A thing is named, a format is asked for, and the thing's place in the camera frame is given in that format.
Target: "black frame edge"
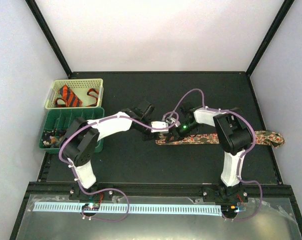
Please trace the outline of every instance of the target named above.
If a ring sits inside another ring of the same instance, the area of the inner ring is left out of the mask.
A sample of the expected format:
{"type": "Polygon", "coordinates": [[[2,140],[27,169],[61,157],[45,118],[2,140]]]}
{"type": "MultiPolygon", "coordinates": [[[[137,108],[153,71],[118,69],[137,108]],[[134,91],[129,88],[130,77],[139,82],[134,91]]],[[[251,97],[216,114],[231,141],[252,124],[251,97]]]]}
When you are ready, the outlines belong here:
{"type": "Polygon", "coordinates": [[[51,45],[51,48],[53,49],[57,59],[59,60],[60,64],[62,65],[66,75],[68,77],[70,77],[72,75],[72,71],[67,63],[67,60],[65,59],[65,57],[62,54],[62,51],[57,43],[57,41],[55,40],[45,18],[43,17],[37,3],[35,0],[25,0],[27,5],[29,6],[31,12],[33,13],[37,23],[39,24],[42,32],[44,33],[47,41],[49,42],[49,44],[51,45]]]}
{"type": "Polygon", "coordinates": [[[246,70],[246,74],[250,77],[255,70],[256,66],[258,65],[260,59],[262,58],[263,54],[265,53],[266,49],[268,48],[272,38],[276,34],[278,28],[280,27],[283,19],[286,17],[289,9],[291,8],[293,2],[295,0],[284,0],[282,6],[280,7],[279,11],[277,12],[270,28],[268,29],[264,39],[262,40],[261,45],[259,46],[258,50],[256,51],[248,69],[246,70]]]}
{"type": "MultiPolygon", "coordinates": [[[[252,93],[252,96],[253,96],[253,99],[254,99],[254,103],[255,103],[259,118],[260,118],[261,123],[262,123],[263,130],[267,130],[266,124],[264,122],[264,119],[262,117],[262,113],[261,113],[261,110],[260,110],[260,107],[259,107],[258,99],[257,99],[256,93],[255,93],[254,87],[252,85],[251,78],[250,78],[249,75],[246,75],[246,78],[247,78],[249,87],[251,89],[251,93],[252,93]]],[[[282,180],[282,177],[281,177],[281,173],[280,173],[280,169],[279,169],[279,166],[278,166],[278,163],[277,163],[277,160],[276,160],[275,153],[274,153],[272,147],[269,147],[268,150],[271,154],[275,177],[277,178],[278,183],[281,185],[283,183],[283,180],[282,180]]]]}
{"type": "MultiPolygon", "coordinates": [[[[75,183],[66,182],[30,182],[24,198],[21,203],[14,227],[11,233],[11,240],[17,238],[19,233],[19,228],[23,219],[25,209],[31,194],[53,194],[53,195],[69,195],[70,190],[74,187],[75,183]]],[[[177,197],[182,196],[202,196],[203,187],[209,187],[214,184],[197,184],[192,187],[177,187],[174,185],[163,185],[163,184],[114,184],[114,183],[104,183],[104,187],[114,187],[121,189],[127,193],[128,196],[151,196],[158,195],[162,197],[172,197],[176,195],[177,197]]],[[[260,195],[260,190],[256,185],[248,184],[243,185],[248,196],[253,198],[258,198],[260,195]]],[[[266,198],[288,198],[290,200],[296,222],[302,237],[302,216],[296,201],[294,192],[290,185],[269,185],[263,184],[263,195],[266,198]]]]}

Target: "cable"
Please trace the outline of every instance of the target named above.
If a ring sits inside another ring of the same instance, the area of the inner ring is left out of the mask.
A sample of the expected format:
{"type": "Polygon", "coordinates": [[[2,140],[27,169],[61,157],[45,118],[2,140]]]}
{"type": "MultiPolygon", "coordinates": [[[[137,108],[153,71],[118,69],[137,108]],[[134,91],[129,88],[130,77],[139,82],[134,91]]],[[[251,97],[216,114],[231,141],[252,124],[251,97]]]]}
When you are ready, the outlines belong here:
{"type": "MultiPolygon", "coordinates": [[[[165,127],[165,128],[155,128],[155,127],[150,127],[150,126],[148,126],[148,125],[146,125],[146,124],[144,124],[144,123],[142,123],[142,122],[140,122],[140,121],[138,121],[138,120],[135,120],[135,119],[133,119],[133,118],[131,118],[131,117],[128,117],[128,116],[119,116],[119,118],[129,119],[129,120],[131,120],[131,121],[133,121],[133,122],[135,122],[135,123],[137,123],[137,124],[140,124],[140,125],[142,125],[143,127],[148,128],[148,129],[152,129],[152,130],[166,130],[166,129],[169,129],[169,128],[172,128],[173,126],[175,126],[176,123],[177,123],[178,120],[179,120],[179,115],[178,115],[176,112],[169,112],[168,114],[170,114],[170,113],[176,114],[176,120],[175,120],[175,122],[174,122],[173,124],[171,124],[170,126],[167,126],[167,127],[165,127]]],[[[106,118],[101,119],[101,120],[98,121],[98,122],[99,122],[99,123],[103,123],[104,121],[107,121],[107,120],[110,120],[110,119],[115,119],[115,118],[118,118],[118,116],[110,116],[110,117],[106,117],[106,118]]],[[[85,129],[90,128],[91,126],[96,125],[96,124],[97,124],[97,122],[93,122],[93,123],[91,123],[91,124],[85,125],[84,127],[81,127],[80,129],[78,129],[75,133],[73,133],[73,134],[72,134],[72,135],[71,135],[71,136],[63,143],[63,145],[62,145],[61,148],[60,148],[59,154],[58,154],[58,157],[59,157],[59,159],[60,159],[62,162],[66,163],[66,164],[70,164],[69,161],[64,160],[63,157],[62,157],[62,153],[63,153],[64,149],[66,148],[67,144],[69,144],[69,143],[71,142],[71,140],[72,140],[73,138],[75,138],[79,133],[81,133],[81,132],[84,131],[85,129]]],[[[123,217],[121,217],[121,218],[119,218],[119,219],[116,219],[116,220],[103,219],[103,218],[99,218],[99,217],[89,217],[89,219],[100,220],[100,221],[110,222],[110,223],[116,223],[116,222],[122,221],[123,219],[125,219],[125,218],[128,216],[128,214],[129,214],[129,209],[130,209],[130,202],[129,202],[129,199],[128,199],[127,195],[126,195],[123,191],[121,191],[121,190],[119,190],[119,189],[116,189],[116,188],[105,188],[105,189],[102,189],[102,190],[99,190],[99,191],[95,191],[95,192],[87,192],[87,191],[85,191],[85,189],[83,188],[83,186],[82,186],[82,184],[81,184],[81,182],[80,182],[80,180],[79,180],[79,177],[78,177],[76,171],[74,170],[74,166],[71,166],[71,170],[72,170],[72,172],[73,172],[73,175],[74,175],[75,179],[77,179],[77,183],[78,183],[78,185],[79,185],[80,190],[81,190],[84,194],[86,194],[86,195],[95,195],[95,194],[102,193],[102,192],[104,192],[104,191],[116,191],[116,192],[118,192],[118,193],[121,193],[121,194],[124,196],[124,198],[126,199],[126,202],[127,202],[127,210],[126,210],[125,215],[124,215],[123,217]]],[[[83,218],[86,218],[86,217],[87,217],[87,216],[84,215],[83,211],[82,211],[82,216],[83,216],[83,218]]]]}
{"type": "Polygon", "coordinates": [[[202,107],[206,107],[205,105],[205,94],[203,93],[203,91],[199,88],[193,88],[190,91],[188,91],[186,94],[183,95],[183,97],[181,97],[180,101],[177,103],[177,105],[175,106],[175,108],[173,109],[172,112],[167,112],[165,115],[163,115],[162,121],[164,121],[165,117],[167,116],[167,114],[171,113],[171,115],[169,116],[169,118],[172,117],[173,113],[175,113],[177,111],[177,108],[180,106],[181,102],[183,101],[183,99],[185,99],[185,97],[187,95],[189,95],[190,93],[194,92],[194,91],[199,91],[201,93],[202,96],[202,107]]]}
{"type": "MultiPolygon", "coordinates": [[[[173,124],[171,124],[171,125],[168,126],[168,127],[164,127],[164,128],[150,127],[150,126],[148,126],[148,125],[146,125],[146,124],[144,124],[144,123],[142,123],[142,122],[140,122],[140,121],[138,121],[138,120],[135,120],[135,119],[133,119],[133,118],[131,118],[131,117],[128,117],[128,116],[116,116],[116,115],[114,115],[114,116],[109,116],[109,117],[105,117],[105,118],[101,119],[101,120],[98,121],[98,122],[99,122],[99,123],[102,123],[102,122],[104,122],[104,121],[111,120],[111,119],[115,119],[115,118],[123,118],[123,119],[131,120],[131,121],[133,121],[133,122],[135,122],[135,123],[137,123],[137,124],[139,124],[139,125],[141,125],[141,126],[147,128],[147,129],[151,129],[151,130],[167,130],[167,129],[170,129],[170,128],[172,128],[172,127],[174,127],[174,126],[176,125],[176,123],[177,123],[178,120],[179,120],[179,115],[178,115],[178,113],[176,112],[177,108],[179,107],[179,105],[181,104],[181,102],[183,101],[183,99],[184,99],[188,94],[190,94],[191,92],[194,92],[194,91],[199,91],[199,92],[201,93],[201,96],[202,96],[202,106],[203,106],[204,108],[206,107],[206,106],[205,106],[205,95],[204,95],[203,91],[202,91],[201,89],[199,89],[199,88],[191,89],[191,90],[188,91],[186,94],[184,94],[184,96],[183,96],[183,97],[180,99],[180,101],[177,103],[177,105],[175,106],[175,108],[174,108],[173,111],[167,112],[166,114],[163,115],[163,118],[162,118],[163,121],[164,121],[165,117],[166,117],[167,115],[169,115],[169,114],[170,114],[169,118],[172,117],[173,114],[176,115],[176,120],[174,121],[173,124]]],[[[252,128],[252,126],[250,125],[250,123],[249,123],[244,117],[242,117],[241,115],[237,114],[236,112],[233,112],[233,111],[230,111],[230,110],[227,110],[227,109],[226,109],[226,110],[220,110],[220,109],[208,108],[208,107],[207,107],[206,109],[209,109],[209,110],[211,110],[211,111],[213,111],[213,112],[216,112],[216,113],[217,113],[217,112],[220,112],[220,113],[230,113],[230,114],[232,114],[232,115],[235,115],[236,117],[240,118],[240,119],[247,125],[247,127],[249,128],[249,130],[250,130],[251,133],[252,133],[252,138],[253,138],[252,144],[251,144],[251,146],[250,146],[247,150],[245,150],[245,151],[241,154],[241,156],[240,156],[240,158],[239,158],[239,161],[238,161],[238,165],[237,165],[236,175],[237,175],[237,178],[239,179],[239,181],[242,182],[242,183],[244,183],[244,184],[257,184],[257,185],[258,185],[258,187],[259,187],[259,189],[260,189],[260,203],[259,203],[259,206],[258,206],[257,210],[255,211],[255,213],[253,213],[251,216],[248,216],[248,217],[245,217],[245,218],[241,218],[241,219],[232,219],[232,220],[233,220],[233,221],[238,221],[238,222],[239,222],[239,221],[244,221],[244,220],[248,220],[248,219],[250,219],[250,218],[253,218],[253,217],[258,213],[258,211],[260,210],[261,205],[262,205],[262,199],[263,199],[262,187],[261,187],[260,183],[259,183],[258,181],[256,181],[256,180],[251,180],[251,181],[242,180],[241,177],[240,177],[240,165],[241,165],[241,162],[242,162],[241,158],[242,158],[245,154],[249,153],[249,152],[254,148],[254,146],[255,146],[255,144],[256,144],[256,135],[255,135],[255,131],[253,130],[253,128],[252,128]]],[[[87,129],[87,128],[89,128],[89,127],[95,125],[95,124],[97,124],[97,122],[93,122],[93,123],[91,123],[91,124],[88,124],[88,125],[86,125],[86,126],[80,128],[79,130],[77,130],[74,134],[72,134],[72,135],[64,142],[64,144],[61,146],[60,151],[59,151],[59,154],[58,154],[59,159],[60,159],[62,162],[66,163],[66,164],[70,164],[69,161],[64,160],[63,157],[62,157],[62,152],[63,152],[64,148],[66,147],[66,145],[67,145],[67,144],[68,144],[75,136],[77,136],[80,132],[82,132],[83,130],[85,130],[85,129],[87,129]]],[[[78,175],[77,175],[76,171],[73,169],[73,167],[71,167],[71,169],[72,169],[72,172],[73,172],[73,174],[74,174],[74,177],[75,177],[76,179],[78,179],[78,175]]],[[[105,222],[119,222],[119,221],[125,219],[125,218],[128,216],[129,207],[130,207],[129,199],[128,199],[127,195],[126,195],[124,192],[122,192],[121,190],[116,189],[116,188],[105,188],[105,189],[102,189],[102,190],[99,190],[99,191],[95,191],[95,192],[86,192],[86,191],[84,190],[84,188],[83,188],[83,186],[82,186],[82,184],[81,184],[81,182],[80,182],[79,180],[77,180],[77,183],[78,183],[79,188],[81,189],[81,191],[82,191],[84,194],[86,194],[86,195],[94,195],[94,194],[102,193],[102,192],[104,192],[104,191],[112,190],[112,191],[116,191],[116,192],[121,193],[121,194],[125,197],[125,199],[126,199],[126,201],[127,201],[128,208],[127,208],[127,211],[126,211],[126,213],[125,213],[125,215],[124,215],[123,217],[121,217],[121,218],[119,218],[119,219],[117,219],[117,220],[108,220],[108,219],[102,219],[102,218],[98,218],[98,217],[91,217],[91,219],[96,219],[96,220],[105,221],[105,222]]]]}
{"type": "MultiPolygon", "coordinates": [[[[207,108],[207,109],[210,110],[210,111],[216,112],[216,113],[222,113],[222,114],[223,113],[229,113],[229,114],[232,114],[232,115],[238,117],[239,119],[241,119],[245,123],[245,125],[249,128],[249,130],[250,130],[250,132],[252,134],[252,138],[253,139],[252,139],[251,146],[247,150],[245,150],[240,155],[240,157],[239,157],[239,161],[238,161],[237,167],[236,167],[236,177],[243,184],[256,184],[259,187],[259,190],[260,190],[260,198],[259,198],[259,200],[260,200],[260,202],[259,202],[259,205],[258,205],[256,211],[252,215],[250,215],[248,217],[240,218],[240,219],[230,219],[230,220],[236,221],[236,222],[241,222],[241,221],[249,220],[249,219],[253,218],[255,215],[258,214],[258,212],[259,212],[259,210],[260,210],[260,208],[262,206],[262,200],[263,200],[263,191],[262,191],[261,184],[258,181],[256,181],[256,180],[246,181],[246,180],[242,180],[242,178],[240,177],[240,166],[241,166],[241,162],[242,162],[241,158],[244,155],[246,155],[247,153],[249,153],[255,147],[255,145],[256,145],[256,134],[255,134],[255,131],[254,131],[253,127],[250,125],[250,123],[244,117],[242,117],[240,114],[238,114],[238,113],[236,113],[234,111],[230,111],[230,110],[227,110],[227,109],[226,110],[220,110],[220,109],[215,109],[215,108],[207,108]]],[[[223,213],[222,213],[222,217],[225,220],[229,220],[229,218],[227,218],[223,213]]]]}

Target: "camouflage strap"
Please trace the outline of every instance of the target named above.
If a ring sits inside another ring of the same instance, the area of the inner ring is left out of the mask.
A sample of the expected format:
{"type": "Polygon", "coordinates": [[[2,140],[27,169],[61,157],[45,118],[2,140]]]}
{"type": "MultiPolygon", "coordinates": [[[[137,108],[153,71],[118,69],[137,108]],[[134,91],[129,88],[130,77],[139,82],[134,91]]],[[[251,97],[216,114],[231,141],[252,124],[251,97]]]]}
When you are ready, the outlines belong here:
{"type": "MultiPolygon", "coordinates": [[[[269,145],[278,148],[285,144],[284,137],[275,131],[255,131],[256,144],[269,145]]],[[[155,140],[158,145],[182,145],[182,144],[218,144],[219,139],[216,133],[198,134],[195,137],[188,136],[180,141],[166,143],[166,137],[161,136],[159,140],[155,140]]]]}

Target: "black metal frame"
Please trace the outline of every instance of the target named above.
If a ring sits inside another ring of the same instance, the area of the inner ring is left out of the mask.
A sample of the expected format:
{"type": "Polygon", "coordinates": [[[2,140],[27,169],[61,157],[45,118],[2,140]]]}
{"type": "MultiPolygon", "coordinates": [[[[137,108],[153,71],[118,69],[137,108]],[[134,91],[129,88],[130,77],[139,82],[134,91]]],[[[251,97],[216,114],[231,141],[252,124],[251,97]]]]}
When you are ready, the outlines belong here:
{"type": "MultiPolygon", "coordinates": [[[[18,212],[10,239],[16,239],[20,224],[30,195],[71,195],[70,191],[74,189],[74,183],[59,182],[30,182],[18,212]]],[[[214,187],[213,184],[194,184],[176,186],[175,184],[113,184],[104,183],[102,188],[113,187],[124,191],[128,196],[159,196],[159,197],[196,197],[202,198],[204,187],[214,187]]],[[[244,185],[245,191],[251,198],[258,198],[260,190],[255,185],[244,185]]],[[[263,196],[266,198],[288,198],[290,200],[295,219],[302,236],[302,216],[290,185],[262,185],[263,196]]]]}
{"type": "Polygon", "coordinates": [[[27,5],[29,6],[31,12],[33,13],[37,23],[39,24],[42,32],[44,33],[47,41],[49,42],[49,44],[51,45],[57,59],[60,61],[66,75],[68,77],[71,76],[72,71],[67,63],[67,60],[65,59],[65,57],[62,54],[62,51],[60,50],[60,47],[57,43],[57,41],[55,40],[55,37],[53,36],[45,18],[43,17],[37,3],[35,0],[25,0],[27,5]]]}
{"type": "Polygon", "coordinates": [[[267,50],[267,47],[269,46],[272,38],[276,34],[278,28],[280,27],[283,19],[285,19],[289,9],[291,8],[293,2],[295,0],[285,0],[280,7],[277,15],[275,16],[269,30],[267,31],[260,47],[258,48],[256,54],[254,55],[254,58],[252,59],[252,62],[250,63],[248,69],[246,70],[246,74],[250,77],[255,70],[256,66],[258,65],[260,59],[262,58],[263,54],[267,50]]]}
{"type": "MultiPolygon", "coordinates": [[[[35,0],[25,0],[69,79],[75,77],[35,0]]],[[[245,74],[251,76],[295,0],[284,0],[245,74]]]]}
{"type": "MultiPolygon", "coordinates": [[[[51,45],[55,55],[57,56],[58,60],[60,61],[60,64],[62,65],[66,75],[69,79],[76,79],[81,74],[88,74],[89,72],[72,72],[70,69],[58,43],[56,42],[48,24],[46,23],[46,20],[44,16],[42,15],[37,3],[35,0],[25,0],[27,5],[29,6],[31,12],[33,13],[36,21],[38,22],[41,30],[43,31],[46,39],[48,40],[49,44],[51,45]]],[[[279,26],[281,25],[283,19],[285,18],[286,14],[288,13],[290,7],[292,6],[294,0],[284,0],[281,8],[279,9],[277,15],[275,16],[268,32],[266,33],[261,45],[259,46],[256,54],[254,55],[248,69],[246,70],[245,74],[247,76],[248,81],[250,82],[250,87],[252,90],[252,93],[254,95],[254,90],[251,84],[250,76],[252,75],[253,71],[255,70],[256,66],[258,65],[260,59],[262,58],[264,52],[266,51],[268,45],[270,44],[271,40],[273,39],[275,33],[277,32],[279,26]]],[[[260,118],[262,119],[262,115],[260,112],[260,109],[258,107],[258,112],[260,114],[260,118]]],[[[281,174],[276,162],[276,159],[274,157],[273,151],[271,151],[272,158],[274,159],[273,165],[274,165],[274,172],[277,175],[277,178],[279,179],[279,185],[263,185],[263,195],[266,198],[289,198],[291,202],[291,206],[294,211],[294,215],[296,218],[296,221],[298,223],[299,230],[302,235],[302,216],[296,201],[296,198],[294,196],[293,190],[291,186],[289,185],[283,185],[282,184],[282,178],[281,174]]],[[[18,216],[16,219],[16,222],[14,224],[14,228],[12,231],[12,235],[10,239],[15,239],[19,227],[24,215],[24,211],[27,206],[28,199],[31,194],[60,194],[60,195],[69,195],[70,190],[72,187],[74,187],[74,183],[57,183],[57,182],[46,182],[47,174],[49,173],[50,169],[50,161],[51,161],[51,155],[45,154],[41,170],[38,176],[37,181],[38,182],[30,182],[28,185],[28,188],[26,190],[25,196],[23,198],[21,208],[18,212],[18,216]]],[[[120,190],[123,190],[126,194],[129,196],[135,195],[135,196],[193,196],[193,197],[201,197],[204,191],[203,185],[167,185],[167,184],[103,184],[104,187],[115,187],[120,190]]],[[[247,192],[248,196],[251,197],[258,197],[259,196],[259,189],[256,186],[253,185],[246,185],[245,191],[247,192]]]]}

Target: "purple cable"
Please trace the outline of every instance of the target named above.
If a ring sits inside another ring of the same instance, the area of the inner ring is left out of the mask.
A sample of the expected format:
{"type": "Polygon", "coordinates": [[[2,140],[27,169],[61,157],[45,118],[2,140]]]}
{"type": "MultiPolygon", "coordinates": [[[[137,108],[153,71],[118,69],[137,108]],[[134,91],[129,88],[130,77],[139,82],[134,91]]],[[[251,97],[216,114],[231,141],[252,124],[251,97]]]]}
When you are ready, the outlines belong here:
{"type": "MultiPolygon", "coordinates": [[[[258,214],[258,212],[259,212],[259,210],[260,210],[260,208],[262,206],[263,191],[262,191],[261,184],[258,181],[256,181],[256,180],[251,180],[251,181],[242,180],[242,178],[240,177],[240,166],[241,166],[241,162],[242,162],[241,158],[245,154],[249,153],[255,147],[255,145],[256,145],[256,134],[255,134],[255,131],[254,131],[253,127],[250,125],[250,123],[244,117],[242,117],[240,114],[238,114],[238,113],[236,113],[234,111],[230,111],[230,110],[218,110],[218,109],[214,109],[214,108],[207,108],[207,109],[210,110],[210,111],[212,111],[212,112],[216,112],[216,113],[218,113],[218,112],[220,112],[220,113],[229,113],[229,114],[232,114],[232,115],[238,117],[239,119],[241,119],[247,125],[247,127],[249,128],[249,130],[250,130],[250,132],[252,134],[252,138],[253,139],[252,139],[251,146],[240,155],[239,161],[237,163],[236,177],[243,184],[256,184],[259,187],[259,190],[260,190],[260,202],[259,202],[259,205],[258,205],[256,211],[252,215],[250,215],[248,217],[240,218],[240,219],[231,219],[232,221],[235,221],[235,222],[242,222],[242,221],[245,221],[245,220],[249,220],[249,219],[253,218],[255,215],[258,214]]],[[[222,213],[222,217],[224,219],[226,219],[226,220],[229,219],[223,213],[222,213]]]]}
{"type": "MultiPolygon", "coordinates": [[[[131,118],[131,117],[128,117],[128,116],[119,116],[119,118],[131,120],[131,121],[133,121],[133,122],[135,122],[135,123],[137,123],[137,124],[140,124],[140,125],[144,126],[145,128],[151,129],[151,130],[167,130],[167,129],[169,129],[169,128],[172,128],[172,127],[178,122],[178,120],[179,120],[179,115],[178,115],[176,112],[173,112],[173,111],[172,111],[172,112],[168,112],[168,114],[170,114],[170,113],[176,114],[176,120],[175,120],[175,122],[174,122],[173,124],[171,124],[170,126],[164,127],[164,128],[150,127],[150,126],[148,126],[148,125],[146,125],[146,124],[144,124],[144,123],[142,123],[142,122],[139,122],[139,121],[137,121],[137,120],[135,120],[135,119],[133,119],[133,118],[131,118]]],[[[116,118],[118,118],[118,116],[109,116],[109,117],[106,117],[106,118],[101,119],[99,122],[100,122],[100,123],[103,123],[104,121],[111,120],[111,119],[116,119],[116,118]]],[[[63,153],[64,149],[66,148],[66,145],[69,144],[69,143],[71,142],[71,140],[72,140],[73,138],[75,138],[79,133],[81,133],[81,132],[84,131],[85,129],[90,128],[91,126],[96,125],[96,124],[97,124],[97,122],[93,122],[93,123],[91,123],[91,124],[85,125],[84,127],[82,127],[82,128],[80,128],[79,130],[77,130],[74,134],[72,134],[72,135],[64,142],[64,144],[61,146],[61,149],[60,149],[59,154],[58,154],[59,159],[60,159],[62,162],[66,163],[66,164],[68,164],[68,165],[70,164],[69,161],[64,160],[63,157],[62,157],[62,153],[63,153]]],[[[86,195],[95,195],[95,194],[99,194],[99,193],[102,193],[102,192],[105,192],[105,191],[116,191],[116,192],[118,192],[118,193],[121,193],[121,194],[124,196],[124,198],[125,198],[125,200],[126,200],[126,202],[127,202],[127,210],[126,210],[124,216],[121,217],[121,218],[119,218],[119,219],[116,219],[116,220],[109,220],[109,219],[103,219],[103,218],[99,218],[99,217],[87,217],[87,216],[84,215],[84,210],[83,210],[83,211],[82,211],[82,216],[83,216],[84,218],[90,218],[90,219],[100,220],[100,221],[109,222],[109,223],[117,223],[117,222],[122,221],[123,219],[125,219],[125,218],[128,216],[129,210],[130,210],[130,202],[129,202],[128,196],[127,196],[123,191],[121,191],[121,190],[119,190],[119,189],[116,189],[116,188],[105,188],[105,189],[102,189],[102,190],[99,190],[99,191],[95,191],[95,192],[87,192],[87,191],[85,191],[85,189],[83,188],[83,186],[82,186],[82,184],[81,184],[81,182],[80,182],[80,180],[79,180],[79,177],[78,177],[78,175],[77,175],[77,173],[76,173],[76,170],[73,168],[73,166],[71,166],[71,170],[72,170],[72,172],[73,172],[74,177],[77,179],[76,182],[78,183],[80,190],[81,190],[84,194],[86,194],[86,195]]]]}
{"type": "Polygon", "coordinates": [[[164,127],[164,128],[156,128],[156,127],[148,126],[148,125],[146,125],[146,124],[144,124],[144,123],[142,123],[142,122],[140,122],[138,120],[135,120],[135,119],[133,119],[133,118],[131,118],[129,116],[116,116],[116,115],[113,115],[113,116],[105,117],[105,118],[101,119],[98,122],[99,123],[103,123],[103,122],[105,122],[107,120],[120,118],[120,119],[131,120],[131,121],[133,121],[133,122],[135,122],[137,124],[140,124],[141,126],[147,128],[147,129],[151,129],[151,130],[167,130],[167,129],[170,129],[170,128],[174,127],[176,125],[176,123],[179,121],[179,115],[178,115],[177,112],[175,112],[175,111],[169,111],[169,112],[166,113],[166,115],[168,115],[168,114],[172,114],[172,115],[175,114],[176,115],[176,120],[170,126],[167,126],[167,127],[164,127]]]}
{"type": "Polygon", "coordinates": [[[199,88],[193,88],[191,89],[190,91],[188,91],[186,94],[183,95],[183,97],[181,97],[180,101],[177,103],[177,105],[175,106],[175,108],[173,109],[173,111],[171,112],[167,112],[165,115],[163,115],[163,118],[162,118],[162,121],[164,121],[165,117],[168,115],[168,114],[171,114],[169,116],[169,118],[172,117],[173,113],[176,112],[177,108],[180,106],[181,102],[183,101],[183,99],[186,98],[187,95],[189,95],[190,93],[194,92],[194,91],[199,91],[201,93],[201,96],[202,96],[202,107],[206,107],[205,106],[205,94],[203,93],[203,91],[199,88]]]}
{"type": "MultiPolygon", "coordinates": [[[[141,126],[143,126],[143,127],[145,127],[145,128],[151,129],[151,130],[167,130],[167,129],[170,129],[170,128],[172,128],[173,126],[176,125],[176,123],[177,123],[178,120],[179,120],[179,115],[178,115],[178,113],[176,112],[176,110],[177,110],[177,108],[179,107],[179,105],[181,104],[181,102],[183,101],[183,99],[184,99],[188,94],[190,94],[190,93],[193,92],[193,91],[199,91],[199,92],[201,93],[201,96],[202,96],[202,106],[203,106],[204,108],[206,107],[206,106],[205,106],[205,95],[204,95],[203,91],[202,91],[201,89],[199,89],[199,88],[191,89],[190,91],[188,91],[188,92],[180,99],[180,101],[177,103],[177,105],[175,106],[175,108],[174,108],[173,111],[167,112],[165,115],[163,115],[162,120],[164,120],[165,117],[166,117],[167,115],[169,115],[169,114],[170,114],[169,117],[172,117],[173,114],[176,115],[176,120],[174,121],[174,123],[171,124],[171,125],[168,126],[168,127],[165,127],[165,128],[154,128],[154,127],[150,127],[150,126],[148,126],[148,125],[146,125],[146,124],[144,124],[144,123],[142,123],[142,122],[139,122],[138,120],[135,120],[135,119],[133,119],[133,118],[131,118],[131,117],[128,117],[128,116],[116,116],[116,115],[114,115],[114,116],[109,116],[109,117],[103,118],[103,119],[102,119],[101,121],[99,121],[99,122],[100,122],[100,123],[103,123],[104,121],[107,121],[107,120],[116,119],[116,118],[123,118],[123,119],[131,120],[131,121],[133,121],[133,122],[135,122],[135,123],[137,123],[137,124],[140,124],[141,126]]],[[[249,152],[254,148],[254,146],[255,146],[255,144],[256,144],[256,134],[255,134],[255,131],[254,131],[254,129],[252,128],[252,126],[250,125],[250,123],[249,123],[244,117],[242,117],[241,115],[237,114],[236,112],[233,112],[233,111],[230,111],[230,110],[219,110],[219,109],[215,109],[215,108],[206,108],[206,109],[208,109],[208,110],[210,110],[210,111],[212,111],[212,112],[216,112],[216,113],[221,112],[221,113],[230,113],[230,114],[232,114],[232,115],[235,115],[236,117],[240,118],[240,119],[247,125],[247,127],[249,128],[249,130],[250,130],[251,133],[252,133],[252,138],[253,138],[252,145],[251,145],[246,151],[244,151],[244,152],[241,154],[240,159],[239,159],[239,162],[238,162],[238,165],[237,165],[236,175],[237,175],[237,178],[239,179],[239,181],[242,182],[242,183],[244,183],[244,184],[257,184],[257,185],[258,185],[259,190],[260,190],[260,203],[259,203],[259,206],[258,206],[258,208],[256,209],[255,213],[253,213],[251,216],[248,216],[248,217],[245,217],[245,218],[241,218],[241,219],[232,219],[232,220],[233,220],[233,221],[239,222],[239,221],[245,221],[245,220],[251,219],[251,218],[253,218],[256,214],[258,214],[258,211],[259,211],[260,208],[261,208],[262,199],[263,199],[262,187],[261,187],[260,183],[259,183],[258,181],[256,181],[256,180],[251,180],[251,181],[242,180],[242,179],[240,178],[240,174],[239,174],[239,173],[240,173],[241,158],[242,158],[245,154],[249,153],[249,152]]],[[[89,128],[89,127],[95,125],[95,124],[97,124],[97,122],[88,124],[88,125],[86,125],[86,126],[80,128],[80,129],[79,129],[78,131],[76,131],[73,135],[71,135],[71,137],[70,137],[69,139],[67,139],[67,140],[65,141],[65,143],[64,143],[63,146],[61,147],[61,149],[60,149],[60,151],[59,151],[59,155],[58,155],[58,156],[59,156],[59,159],[60,159],[62,162],[66,163],[66,164],[69,164],[69,162],[66,161],[66,160],[64,160],[63,157],[62,157],[62,152],[63,152],[64,148],[66,147],[66,145],[67,145],[67,144],[68,144],[68,143],[69,143],[76,135],[78,135],[80,132],[82,132],[83,130],[85,130],[85,129],[87,129],[87,128],[89,128]]],[[[74,177],[77,179],[77,178],[78,178],[78,175],[77,175],[76,171],[75,171],[72,167],[71,167],[71,169],[72,169],[72,172],[73,172],[73,174],[74,174],[74,177]]],[[[106,189],[102,189],[102,190],[95,191],[95,192],[86,192],[86,191],[84,190],[83,186],[81,185],[81,182],[80,182],[79,180],[77,180],[77,183],[78,183],[78,185],[79,185],[81,191],[82,191],[84,194],[87,194],[87,195],[94,195],[94,194],[98,194],[98,193],[101,193],[101,192],[104,192],[104,191],[113,190],[113,191],[116,191],[116,192],[121,193],[121,194],[125,197],[125,199],[126,199],[126,201],[127,201],[128,208],[127,208],[127,211],[126,211],[125,215],[124,215],[122,218],[119,218],[119,219],[117,219],[117,220],[108,220],[108,219],[102,219],[102,218],[97,218],[97,217],[91,217],[92,219],[101,220],[101,221],[105,221],[105,222],[119,222],[119,221],[125,219],[125,218],[128,216],[128,213],[129,213],[129,206],[130,206],[129,199],[128,199],[127,195],[126,195],[124,192],[122,192],[121,190],[115,189],[115,188],[106,188],[106,189]]]]}

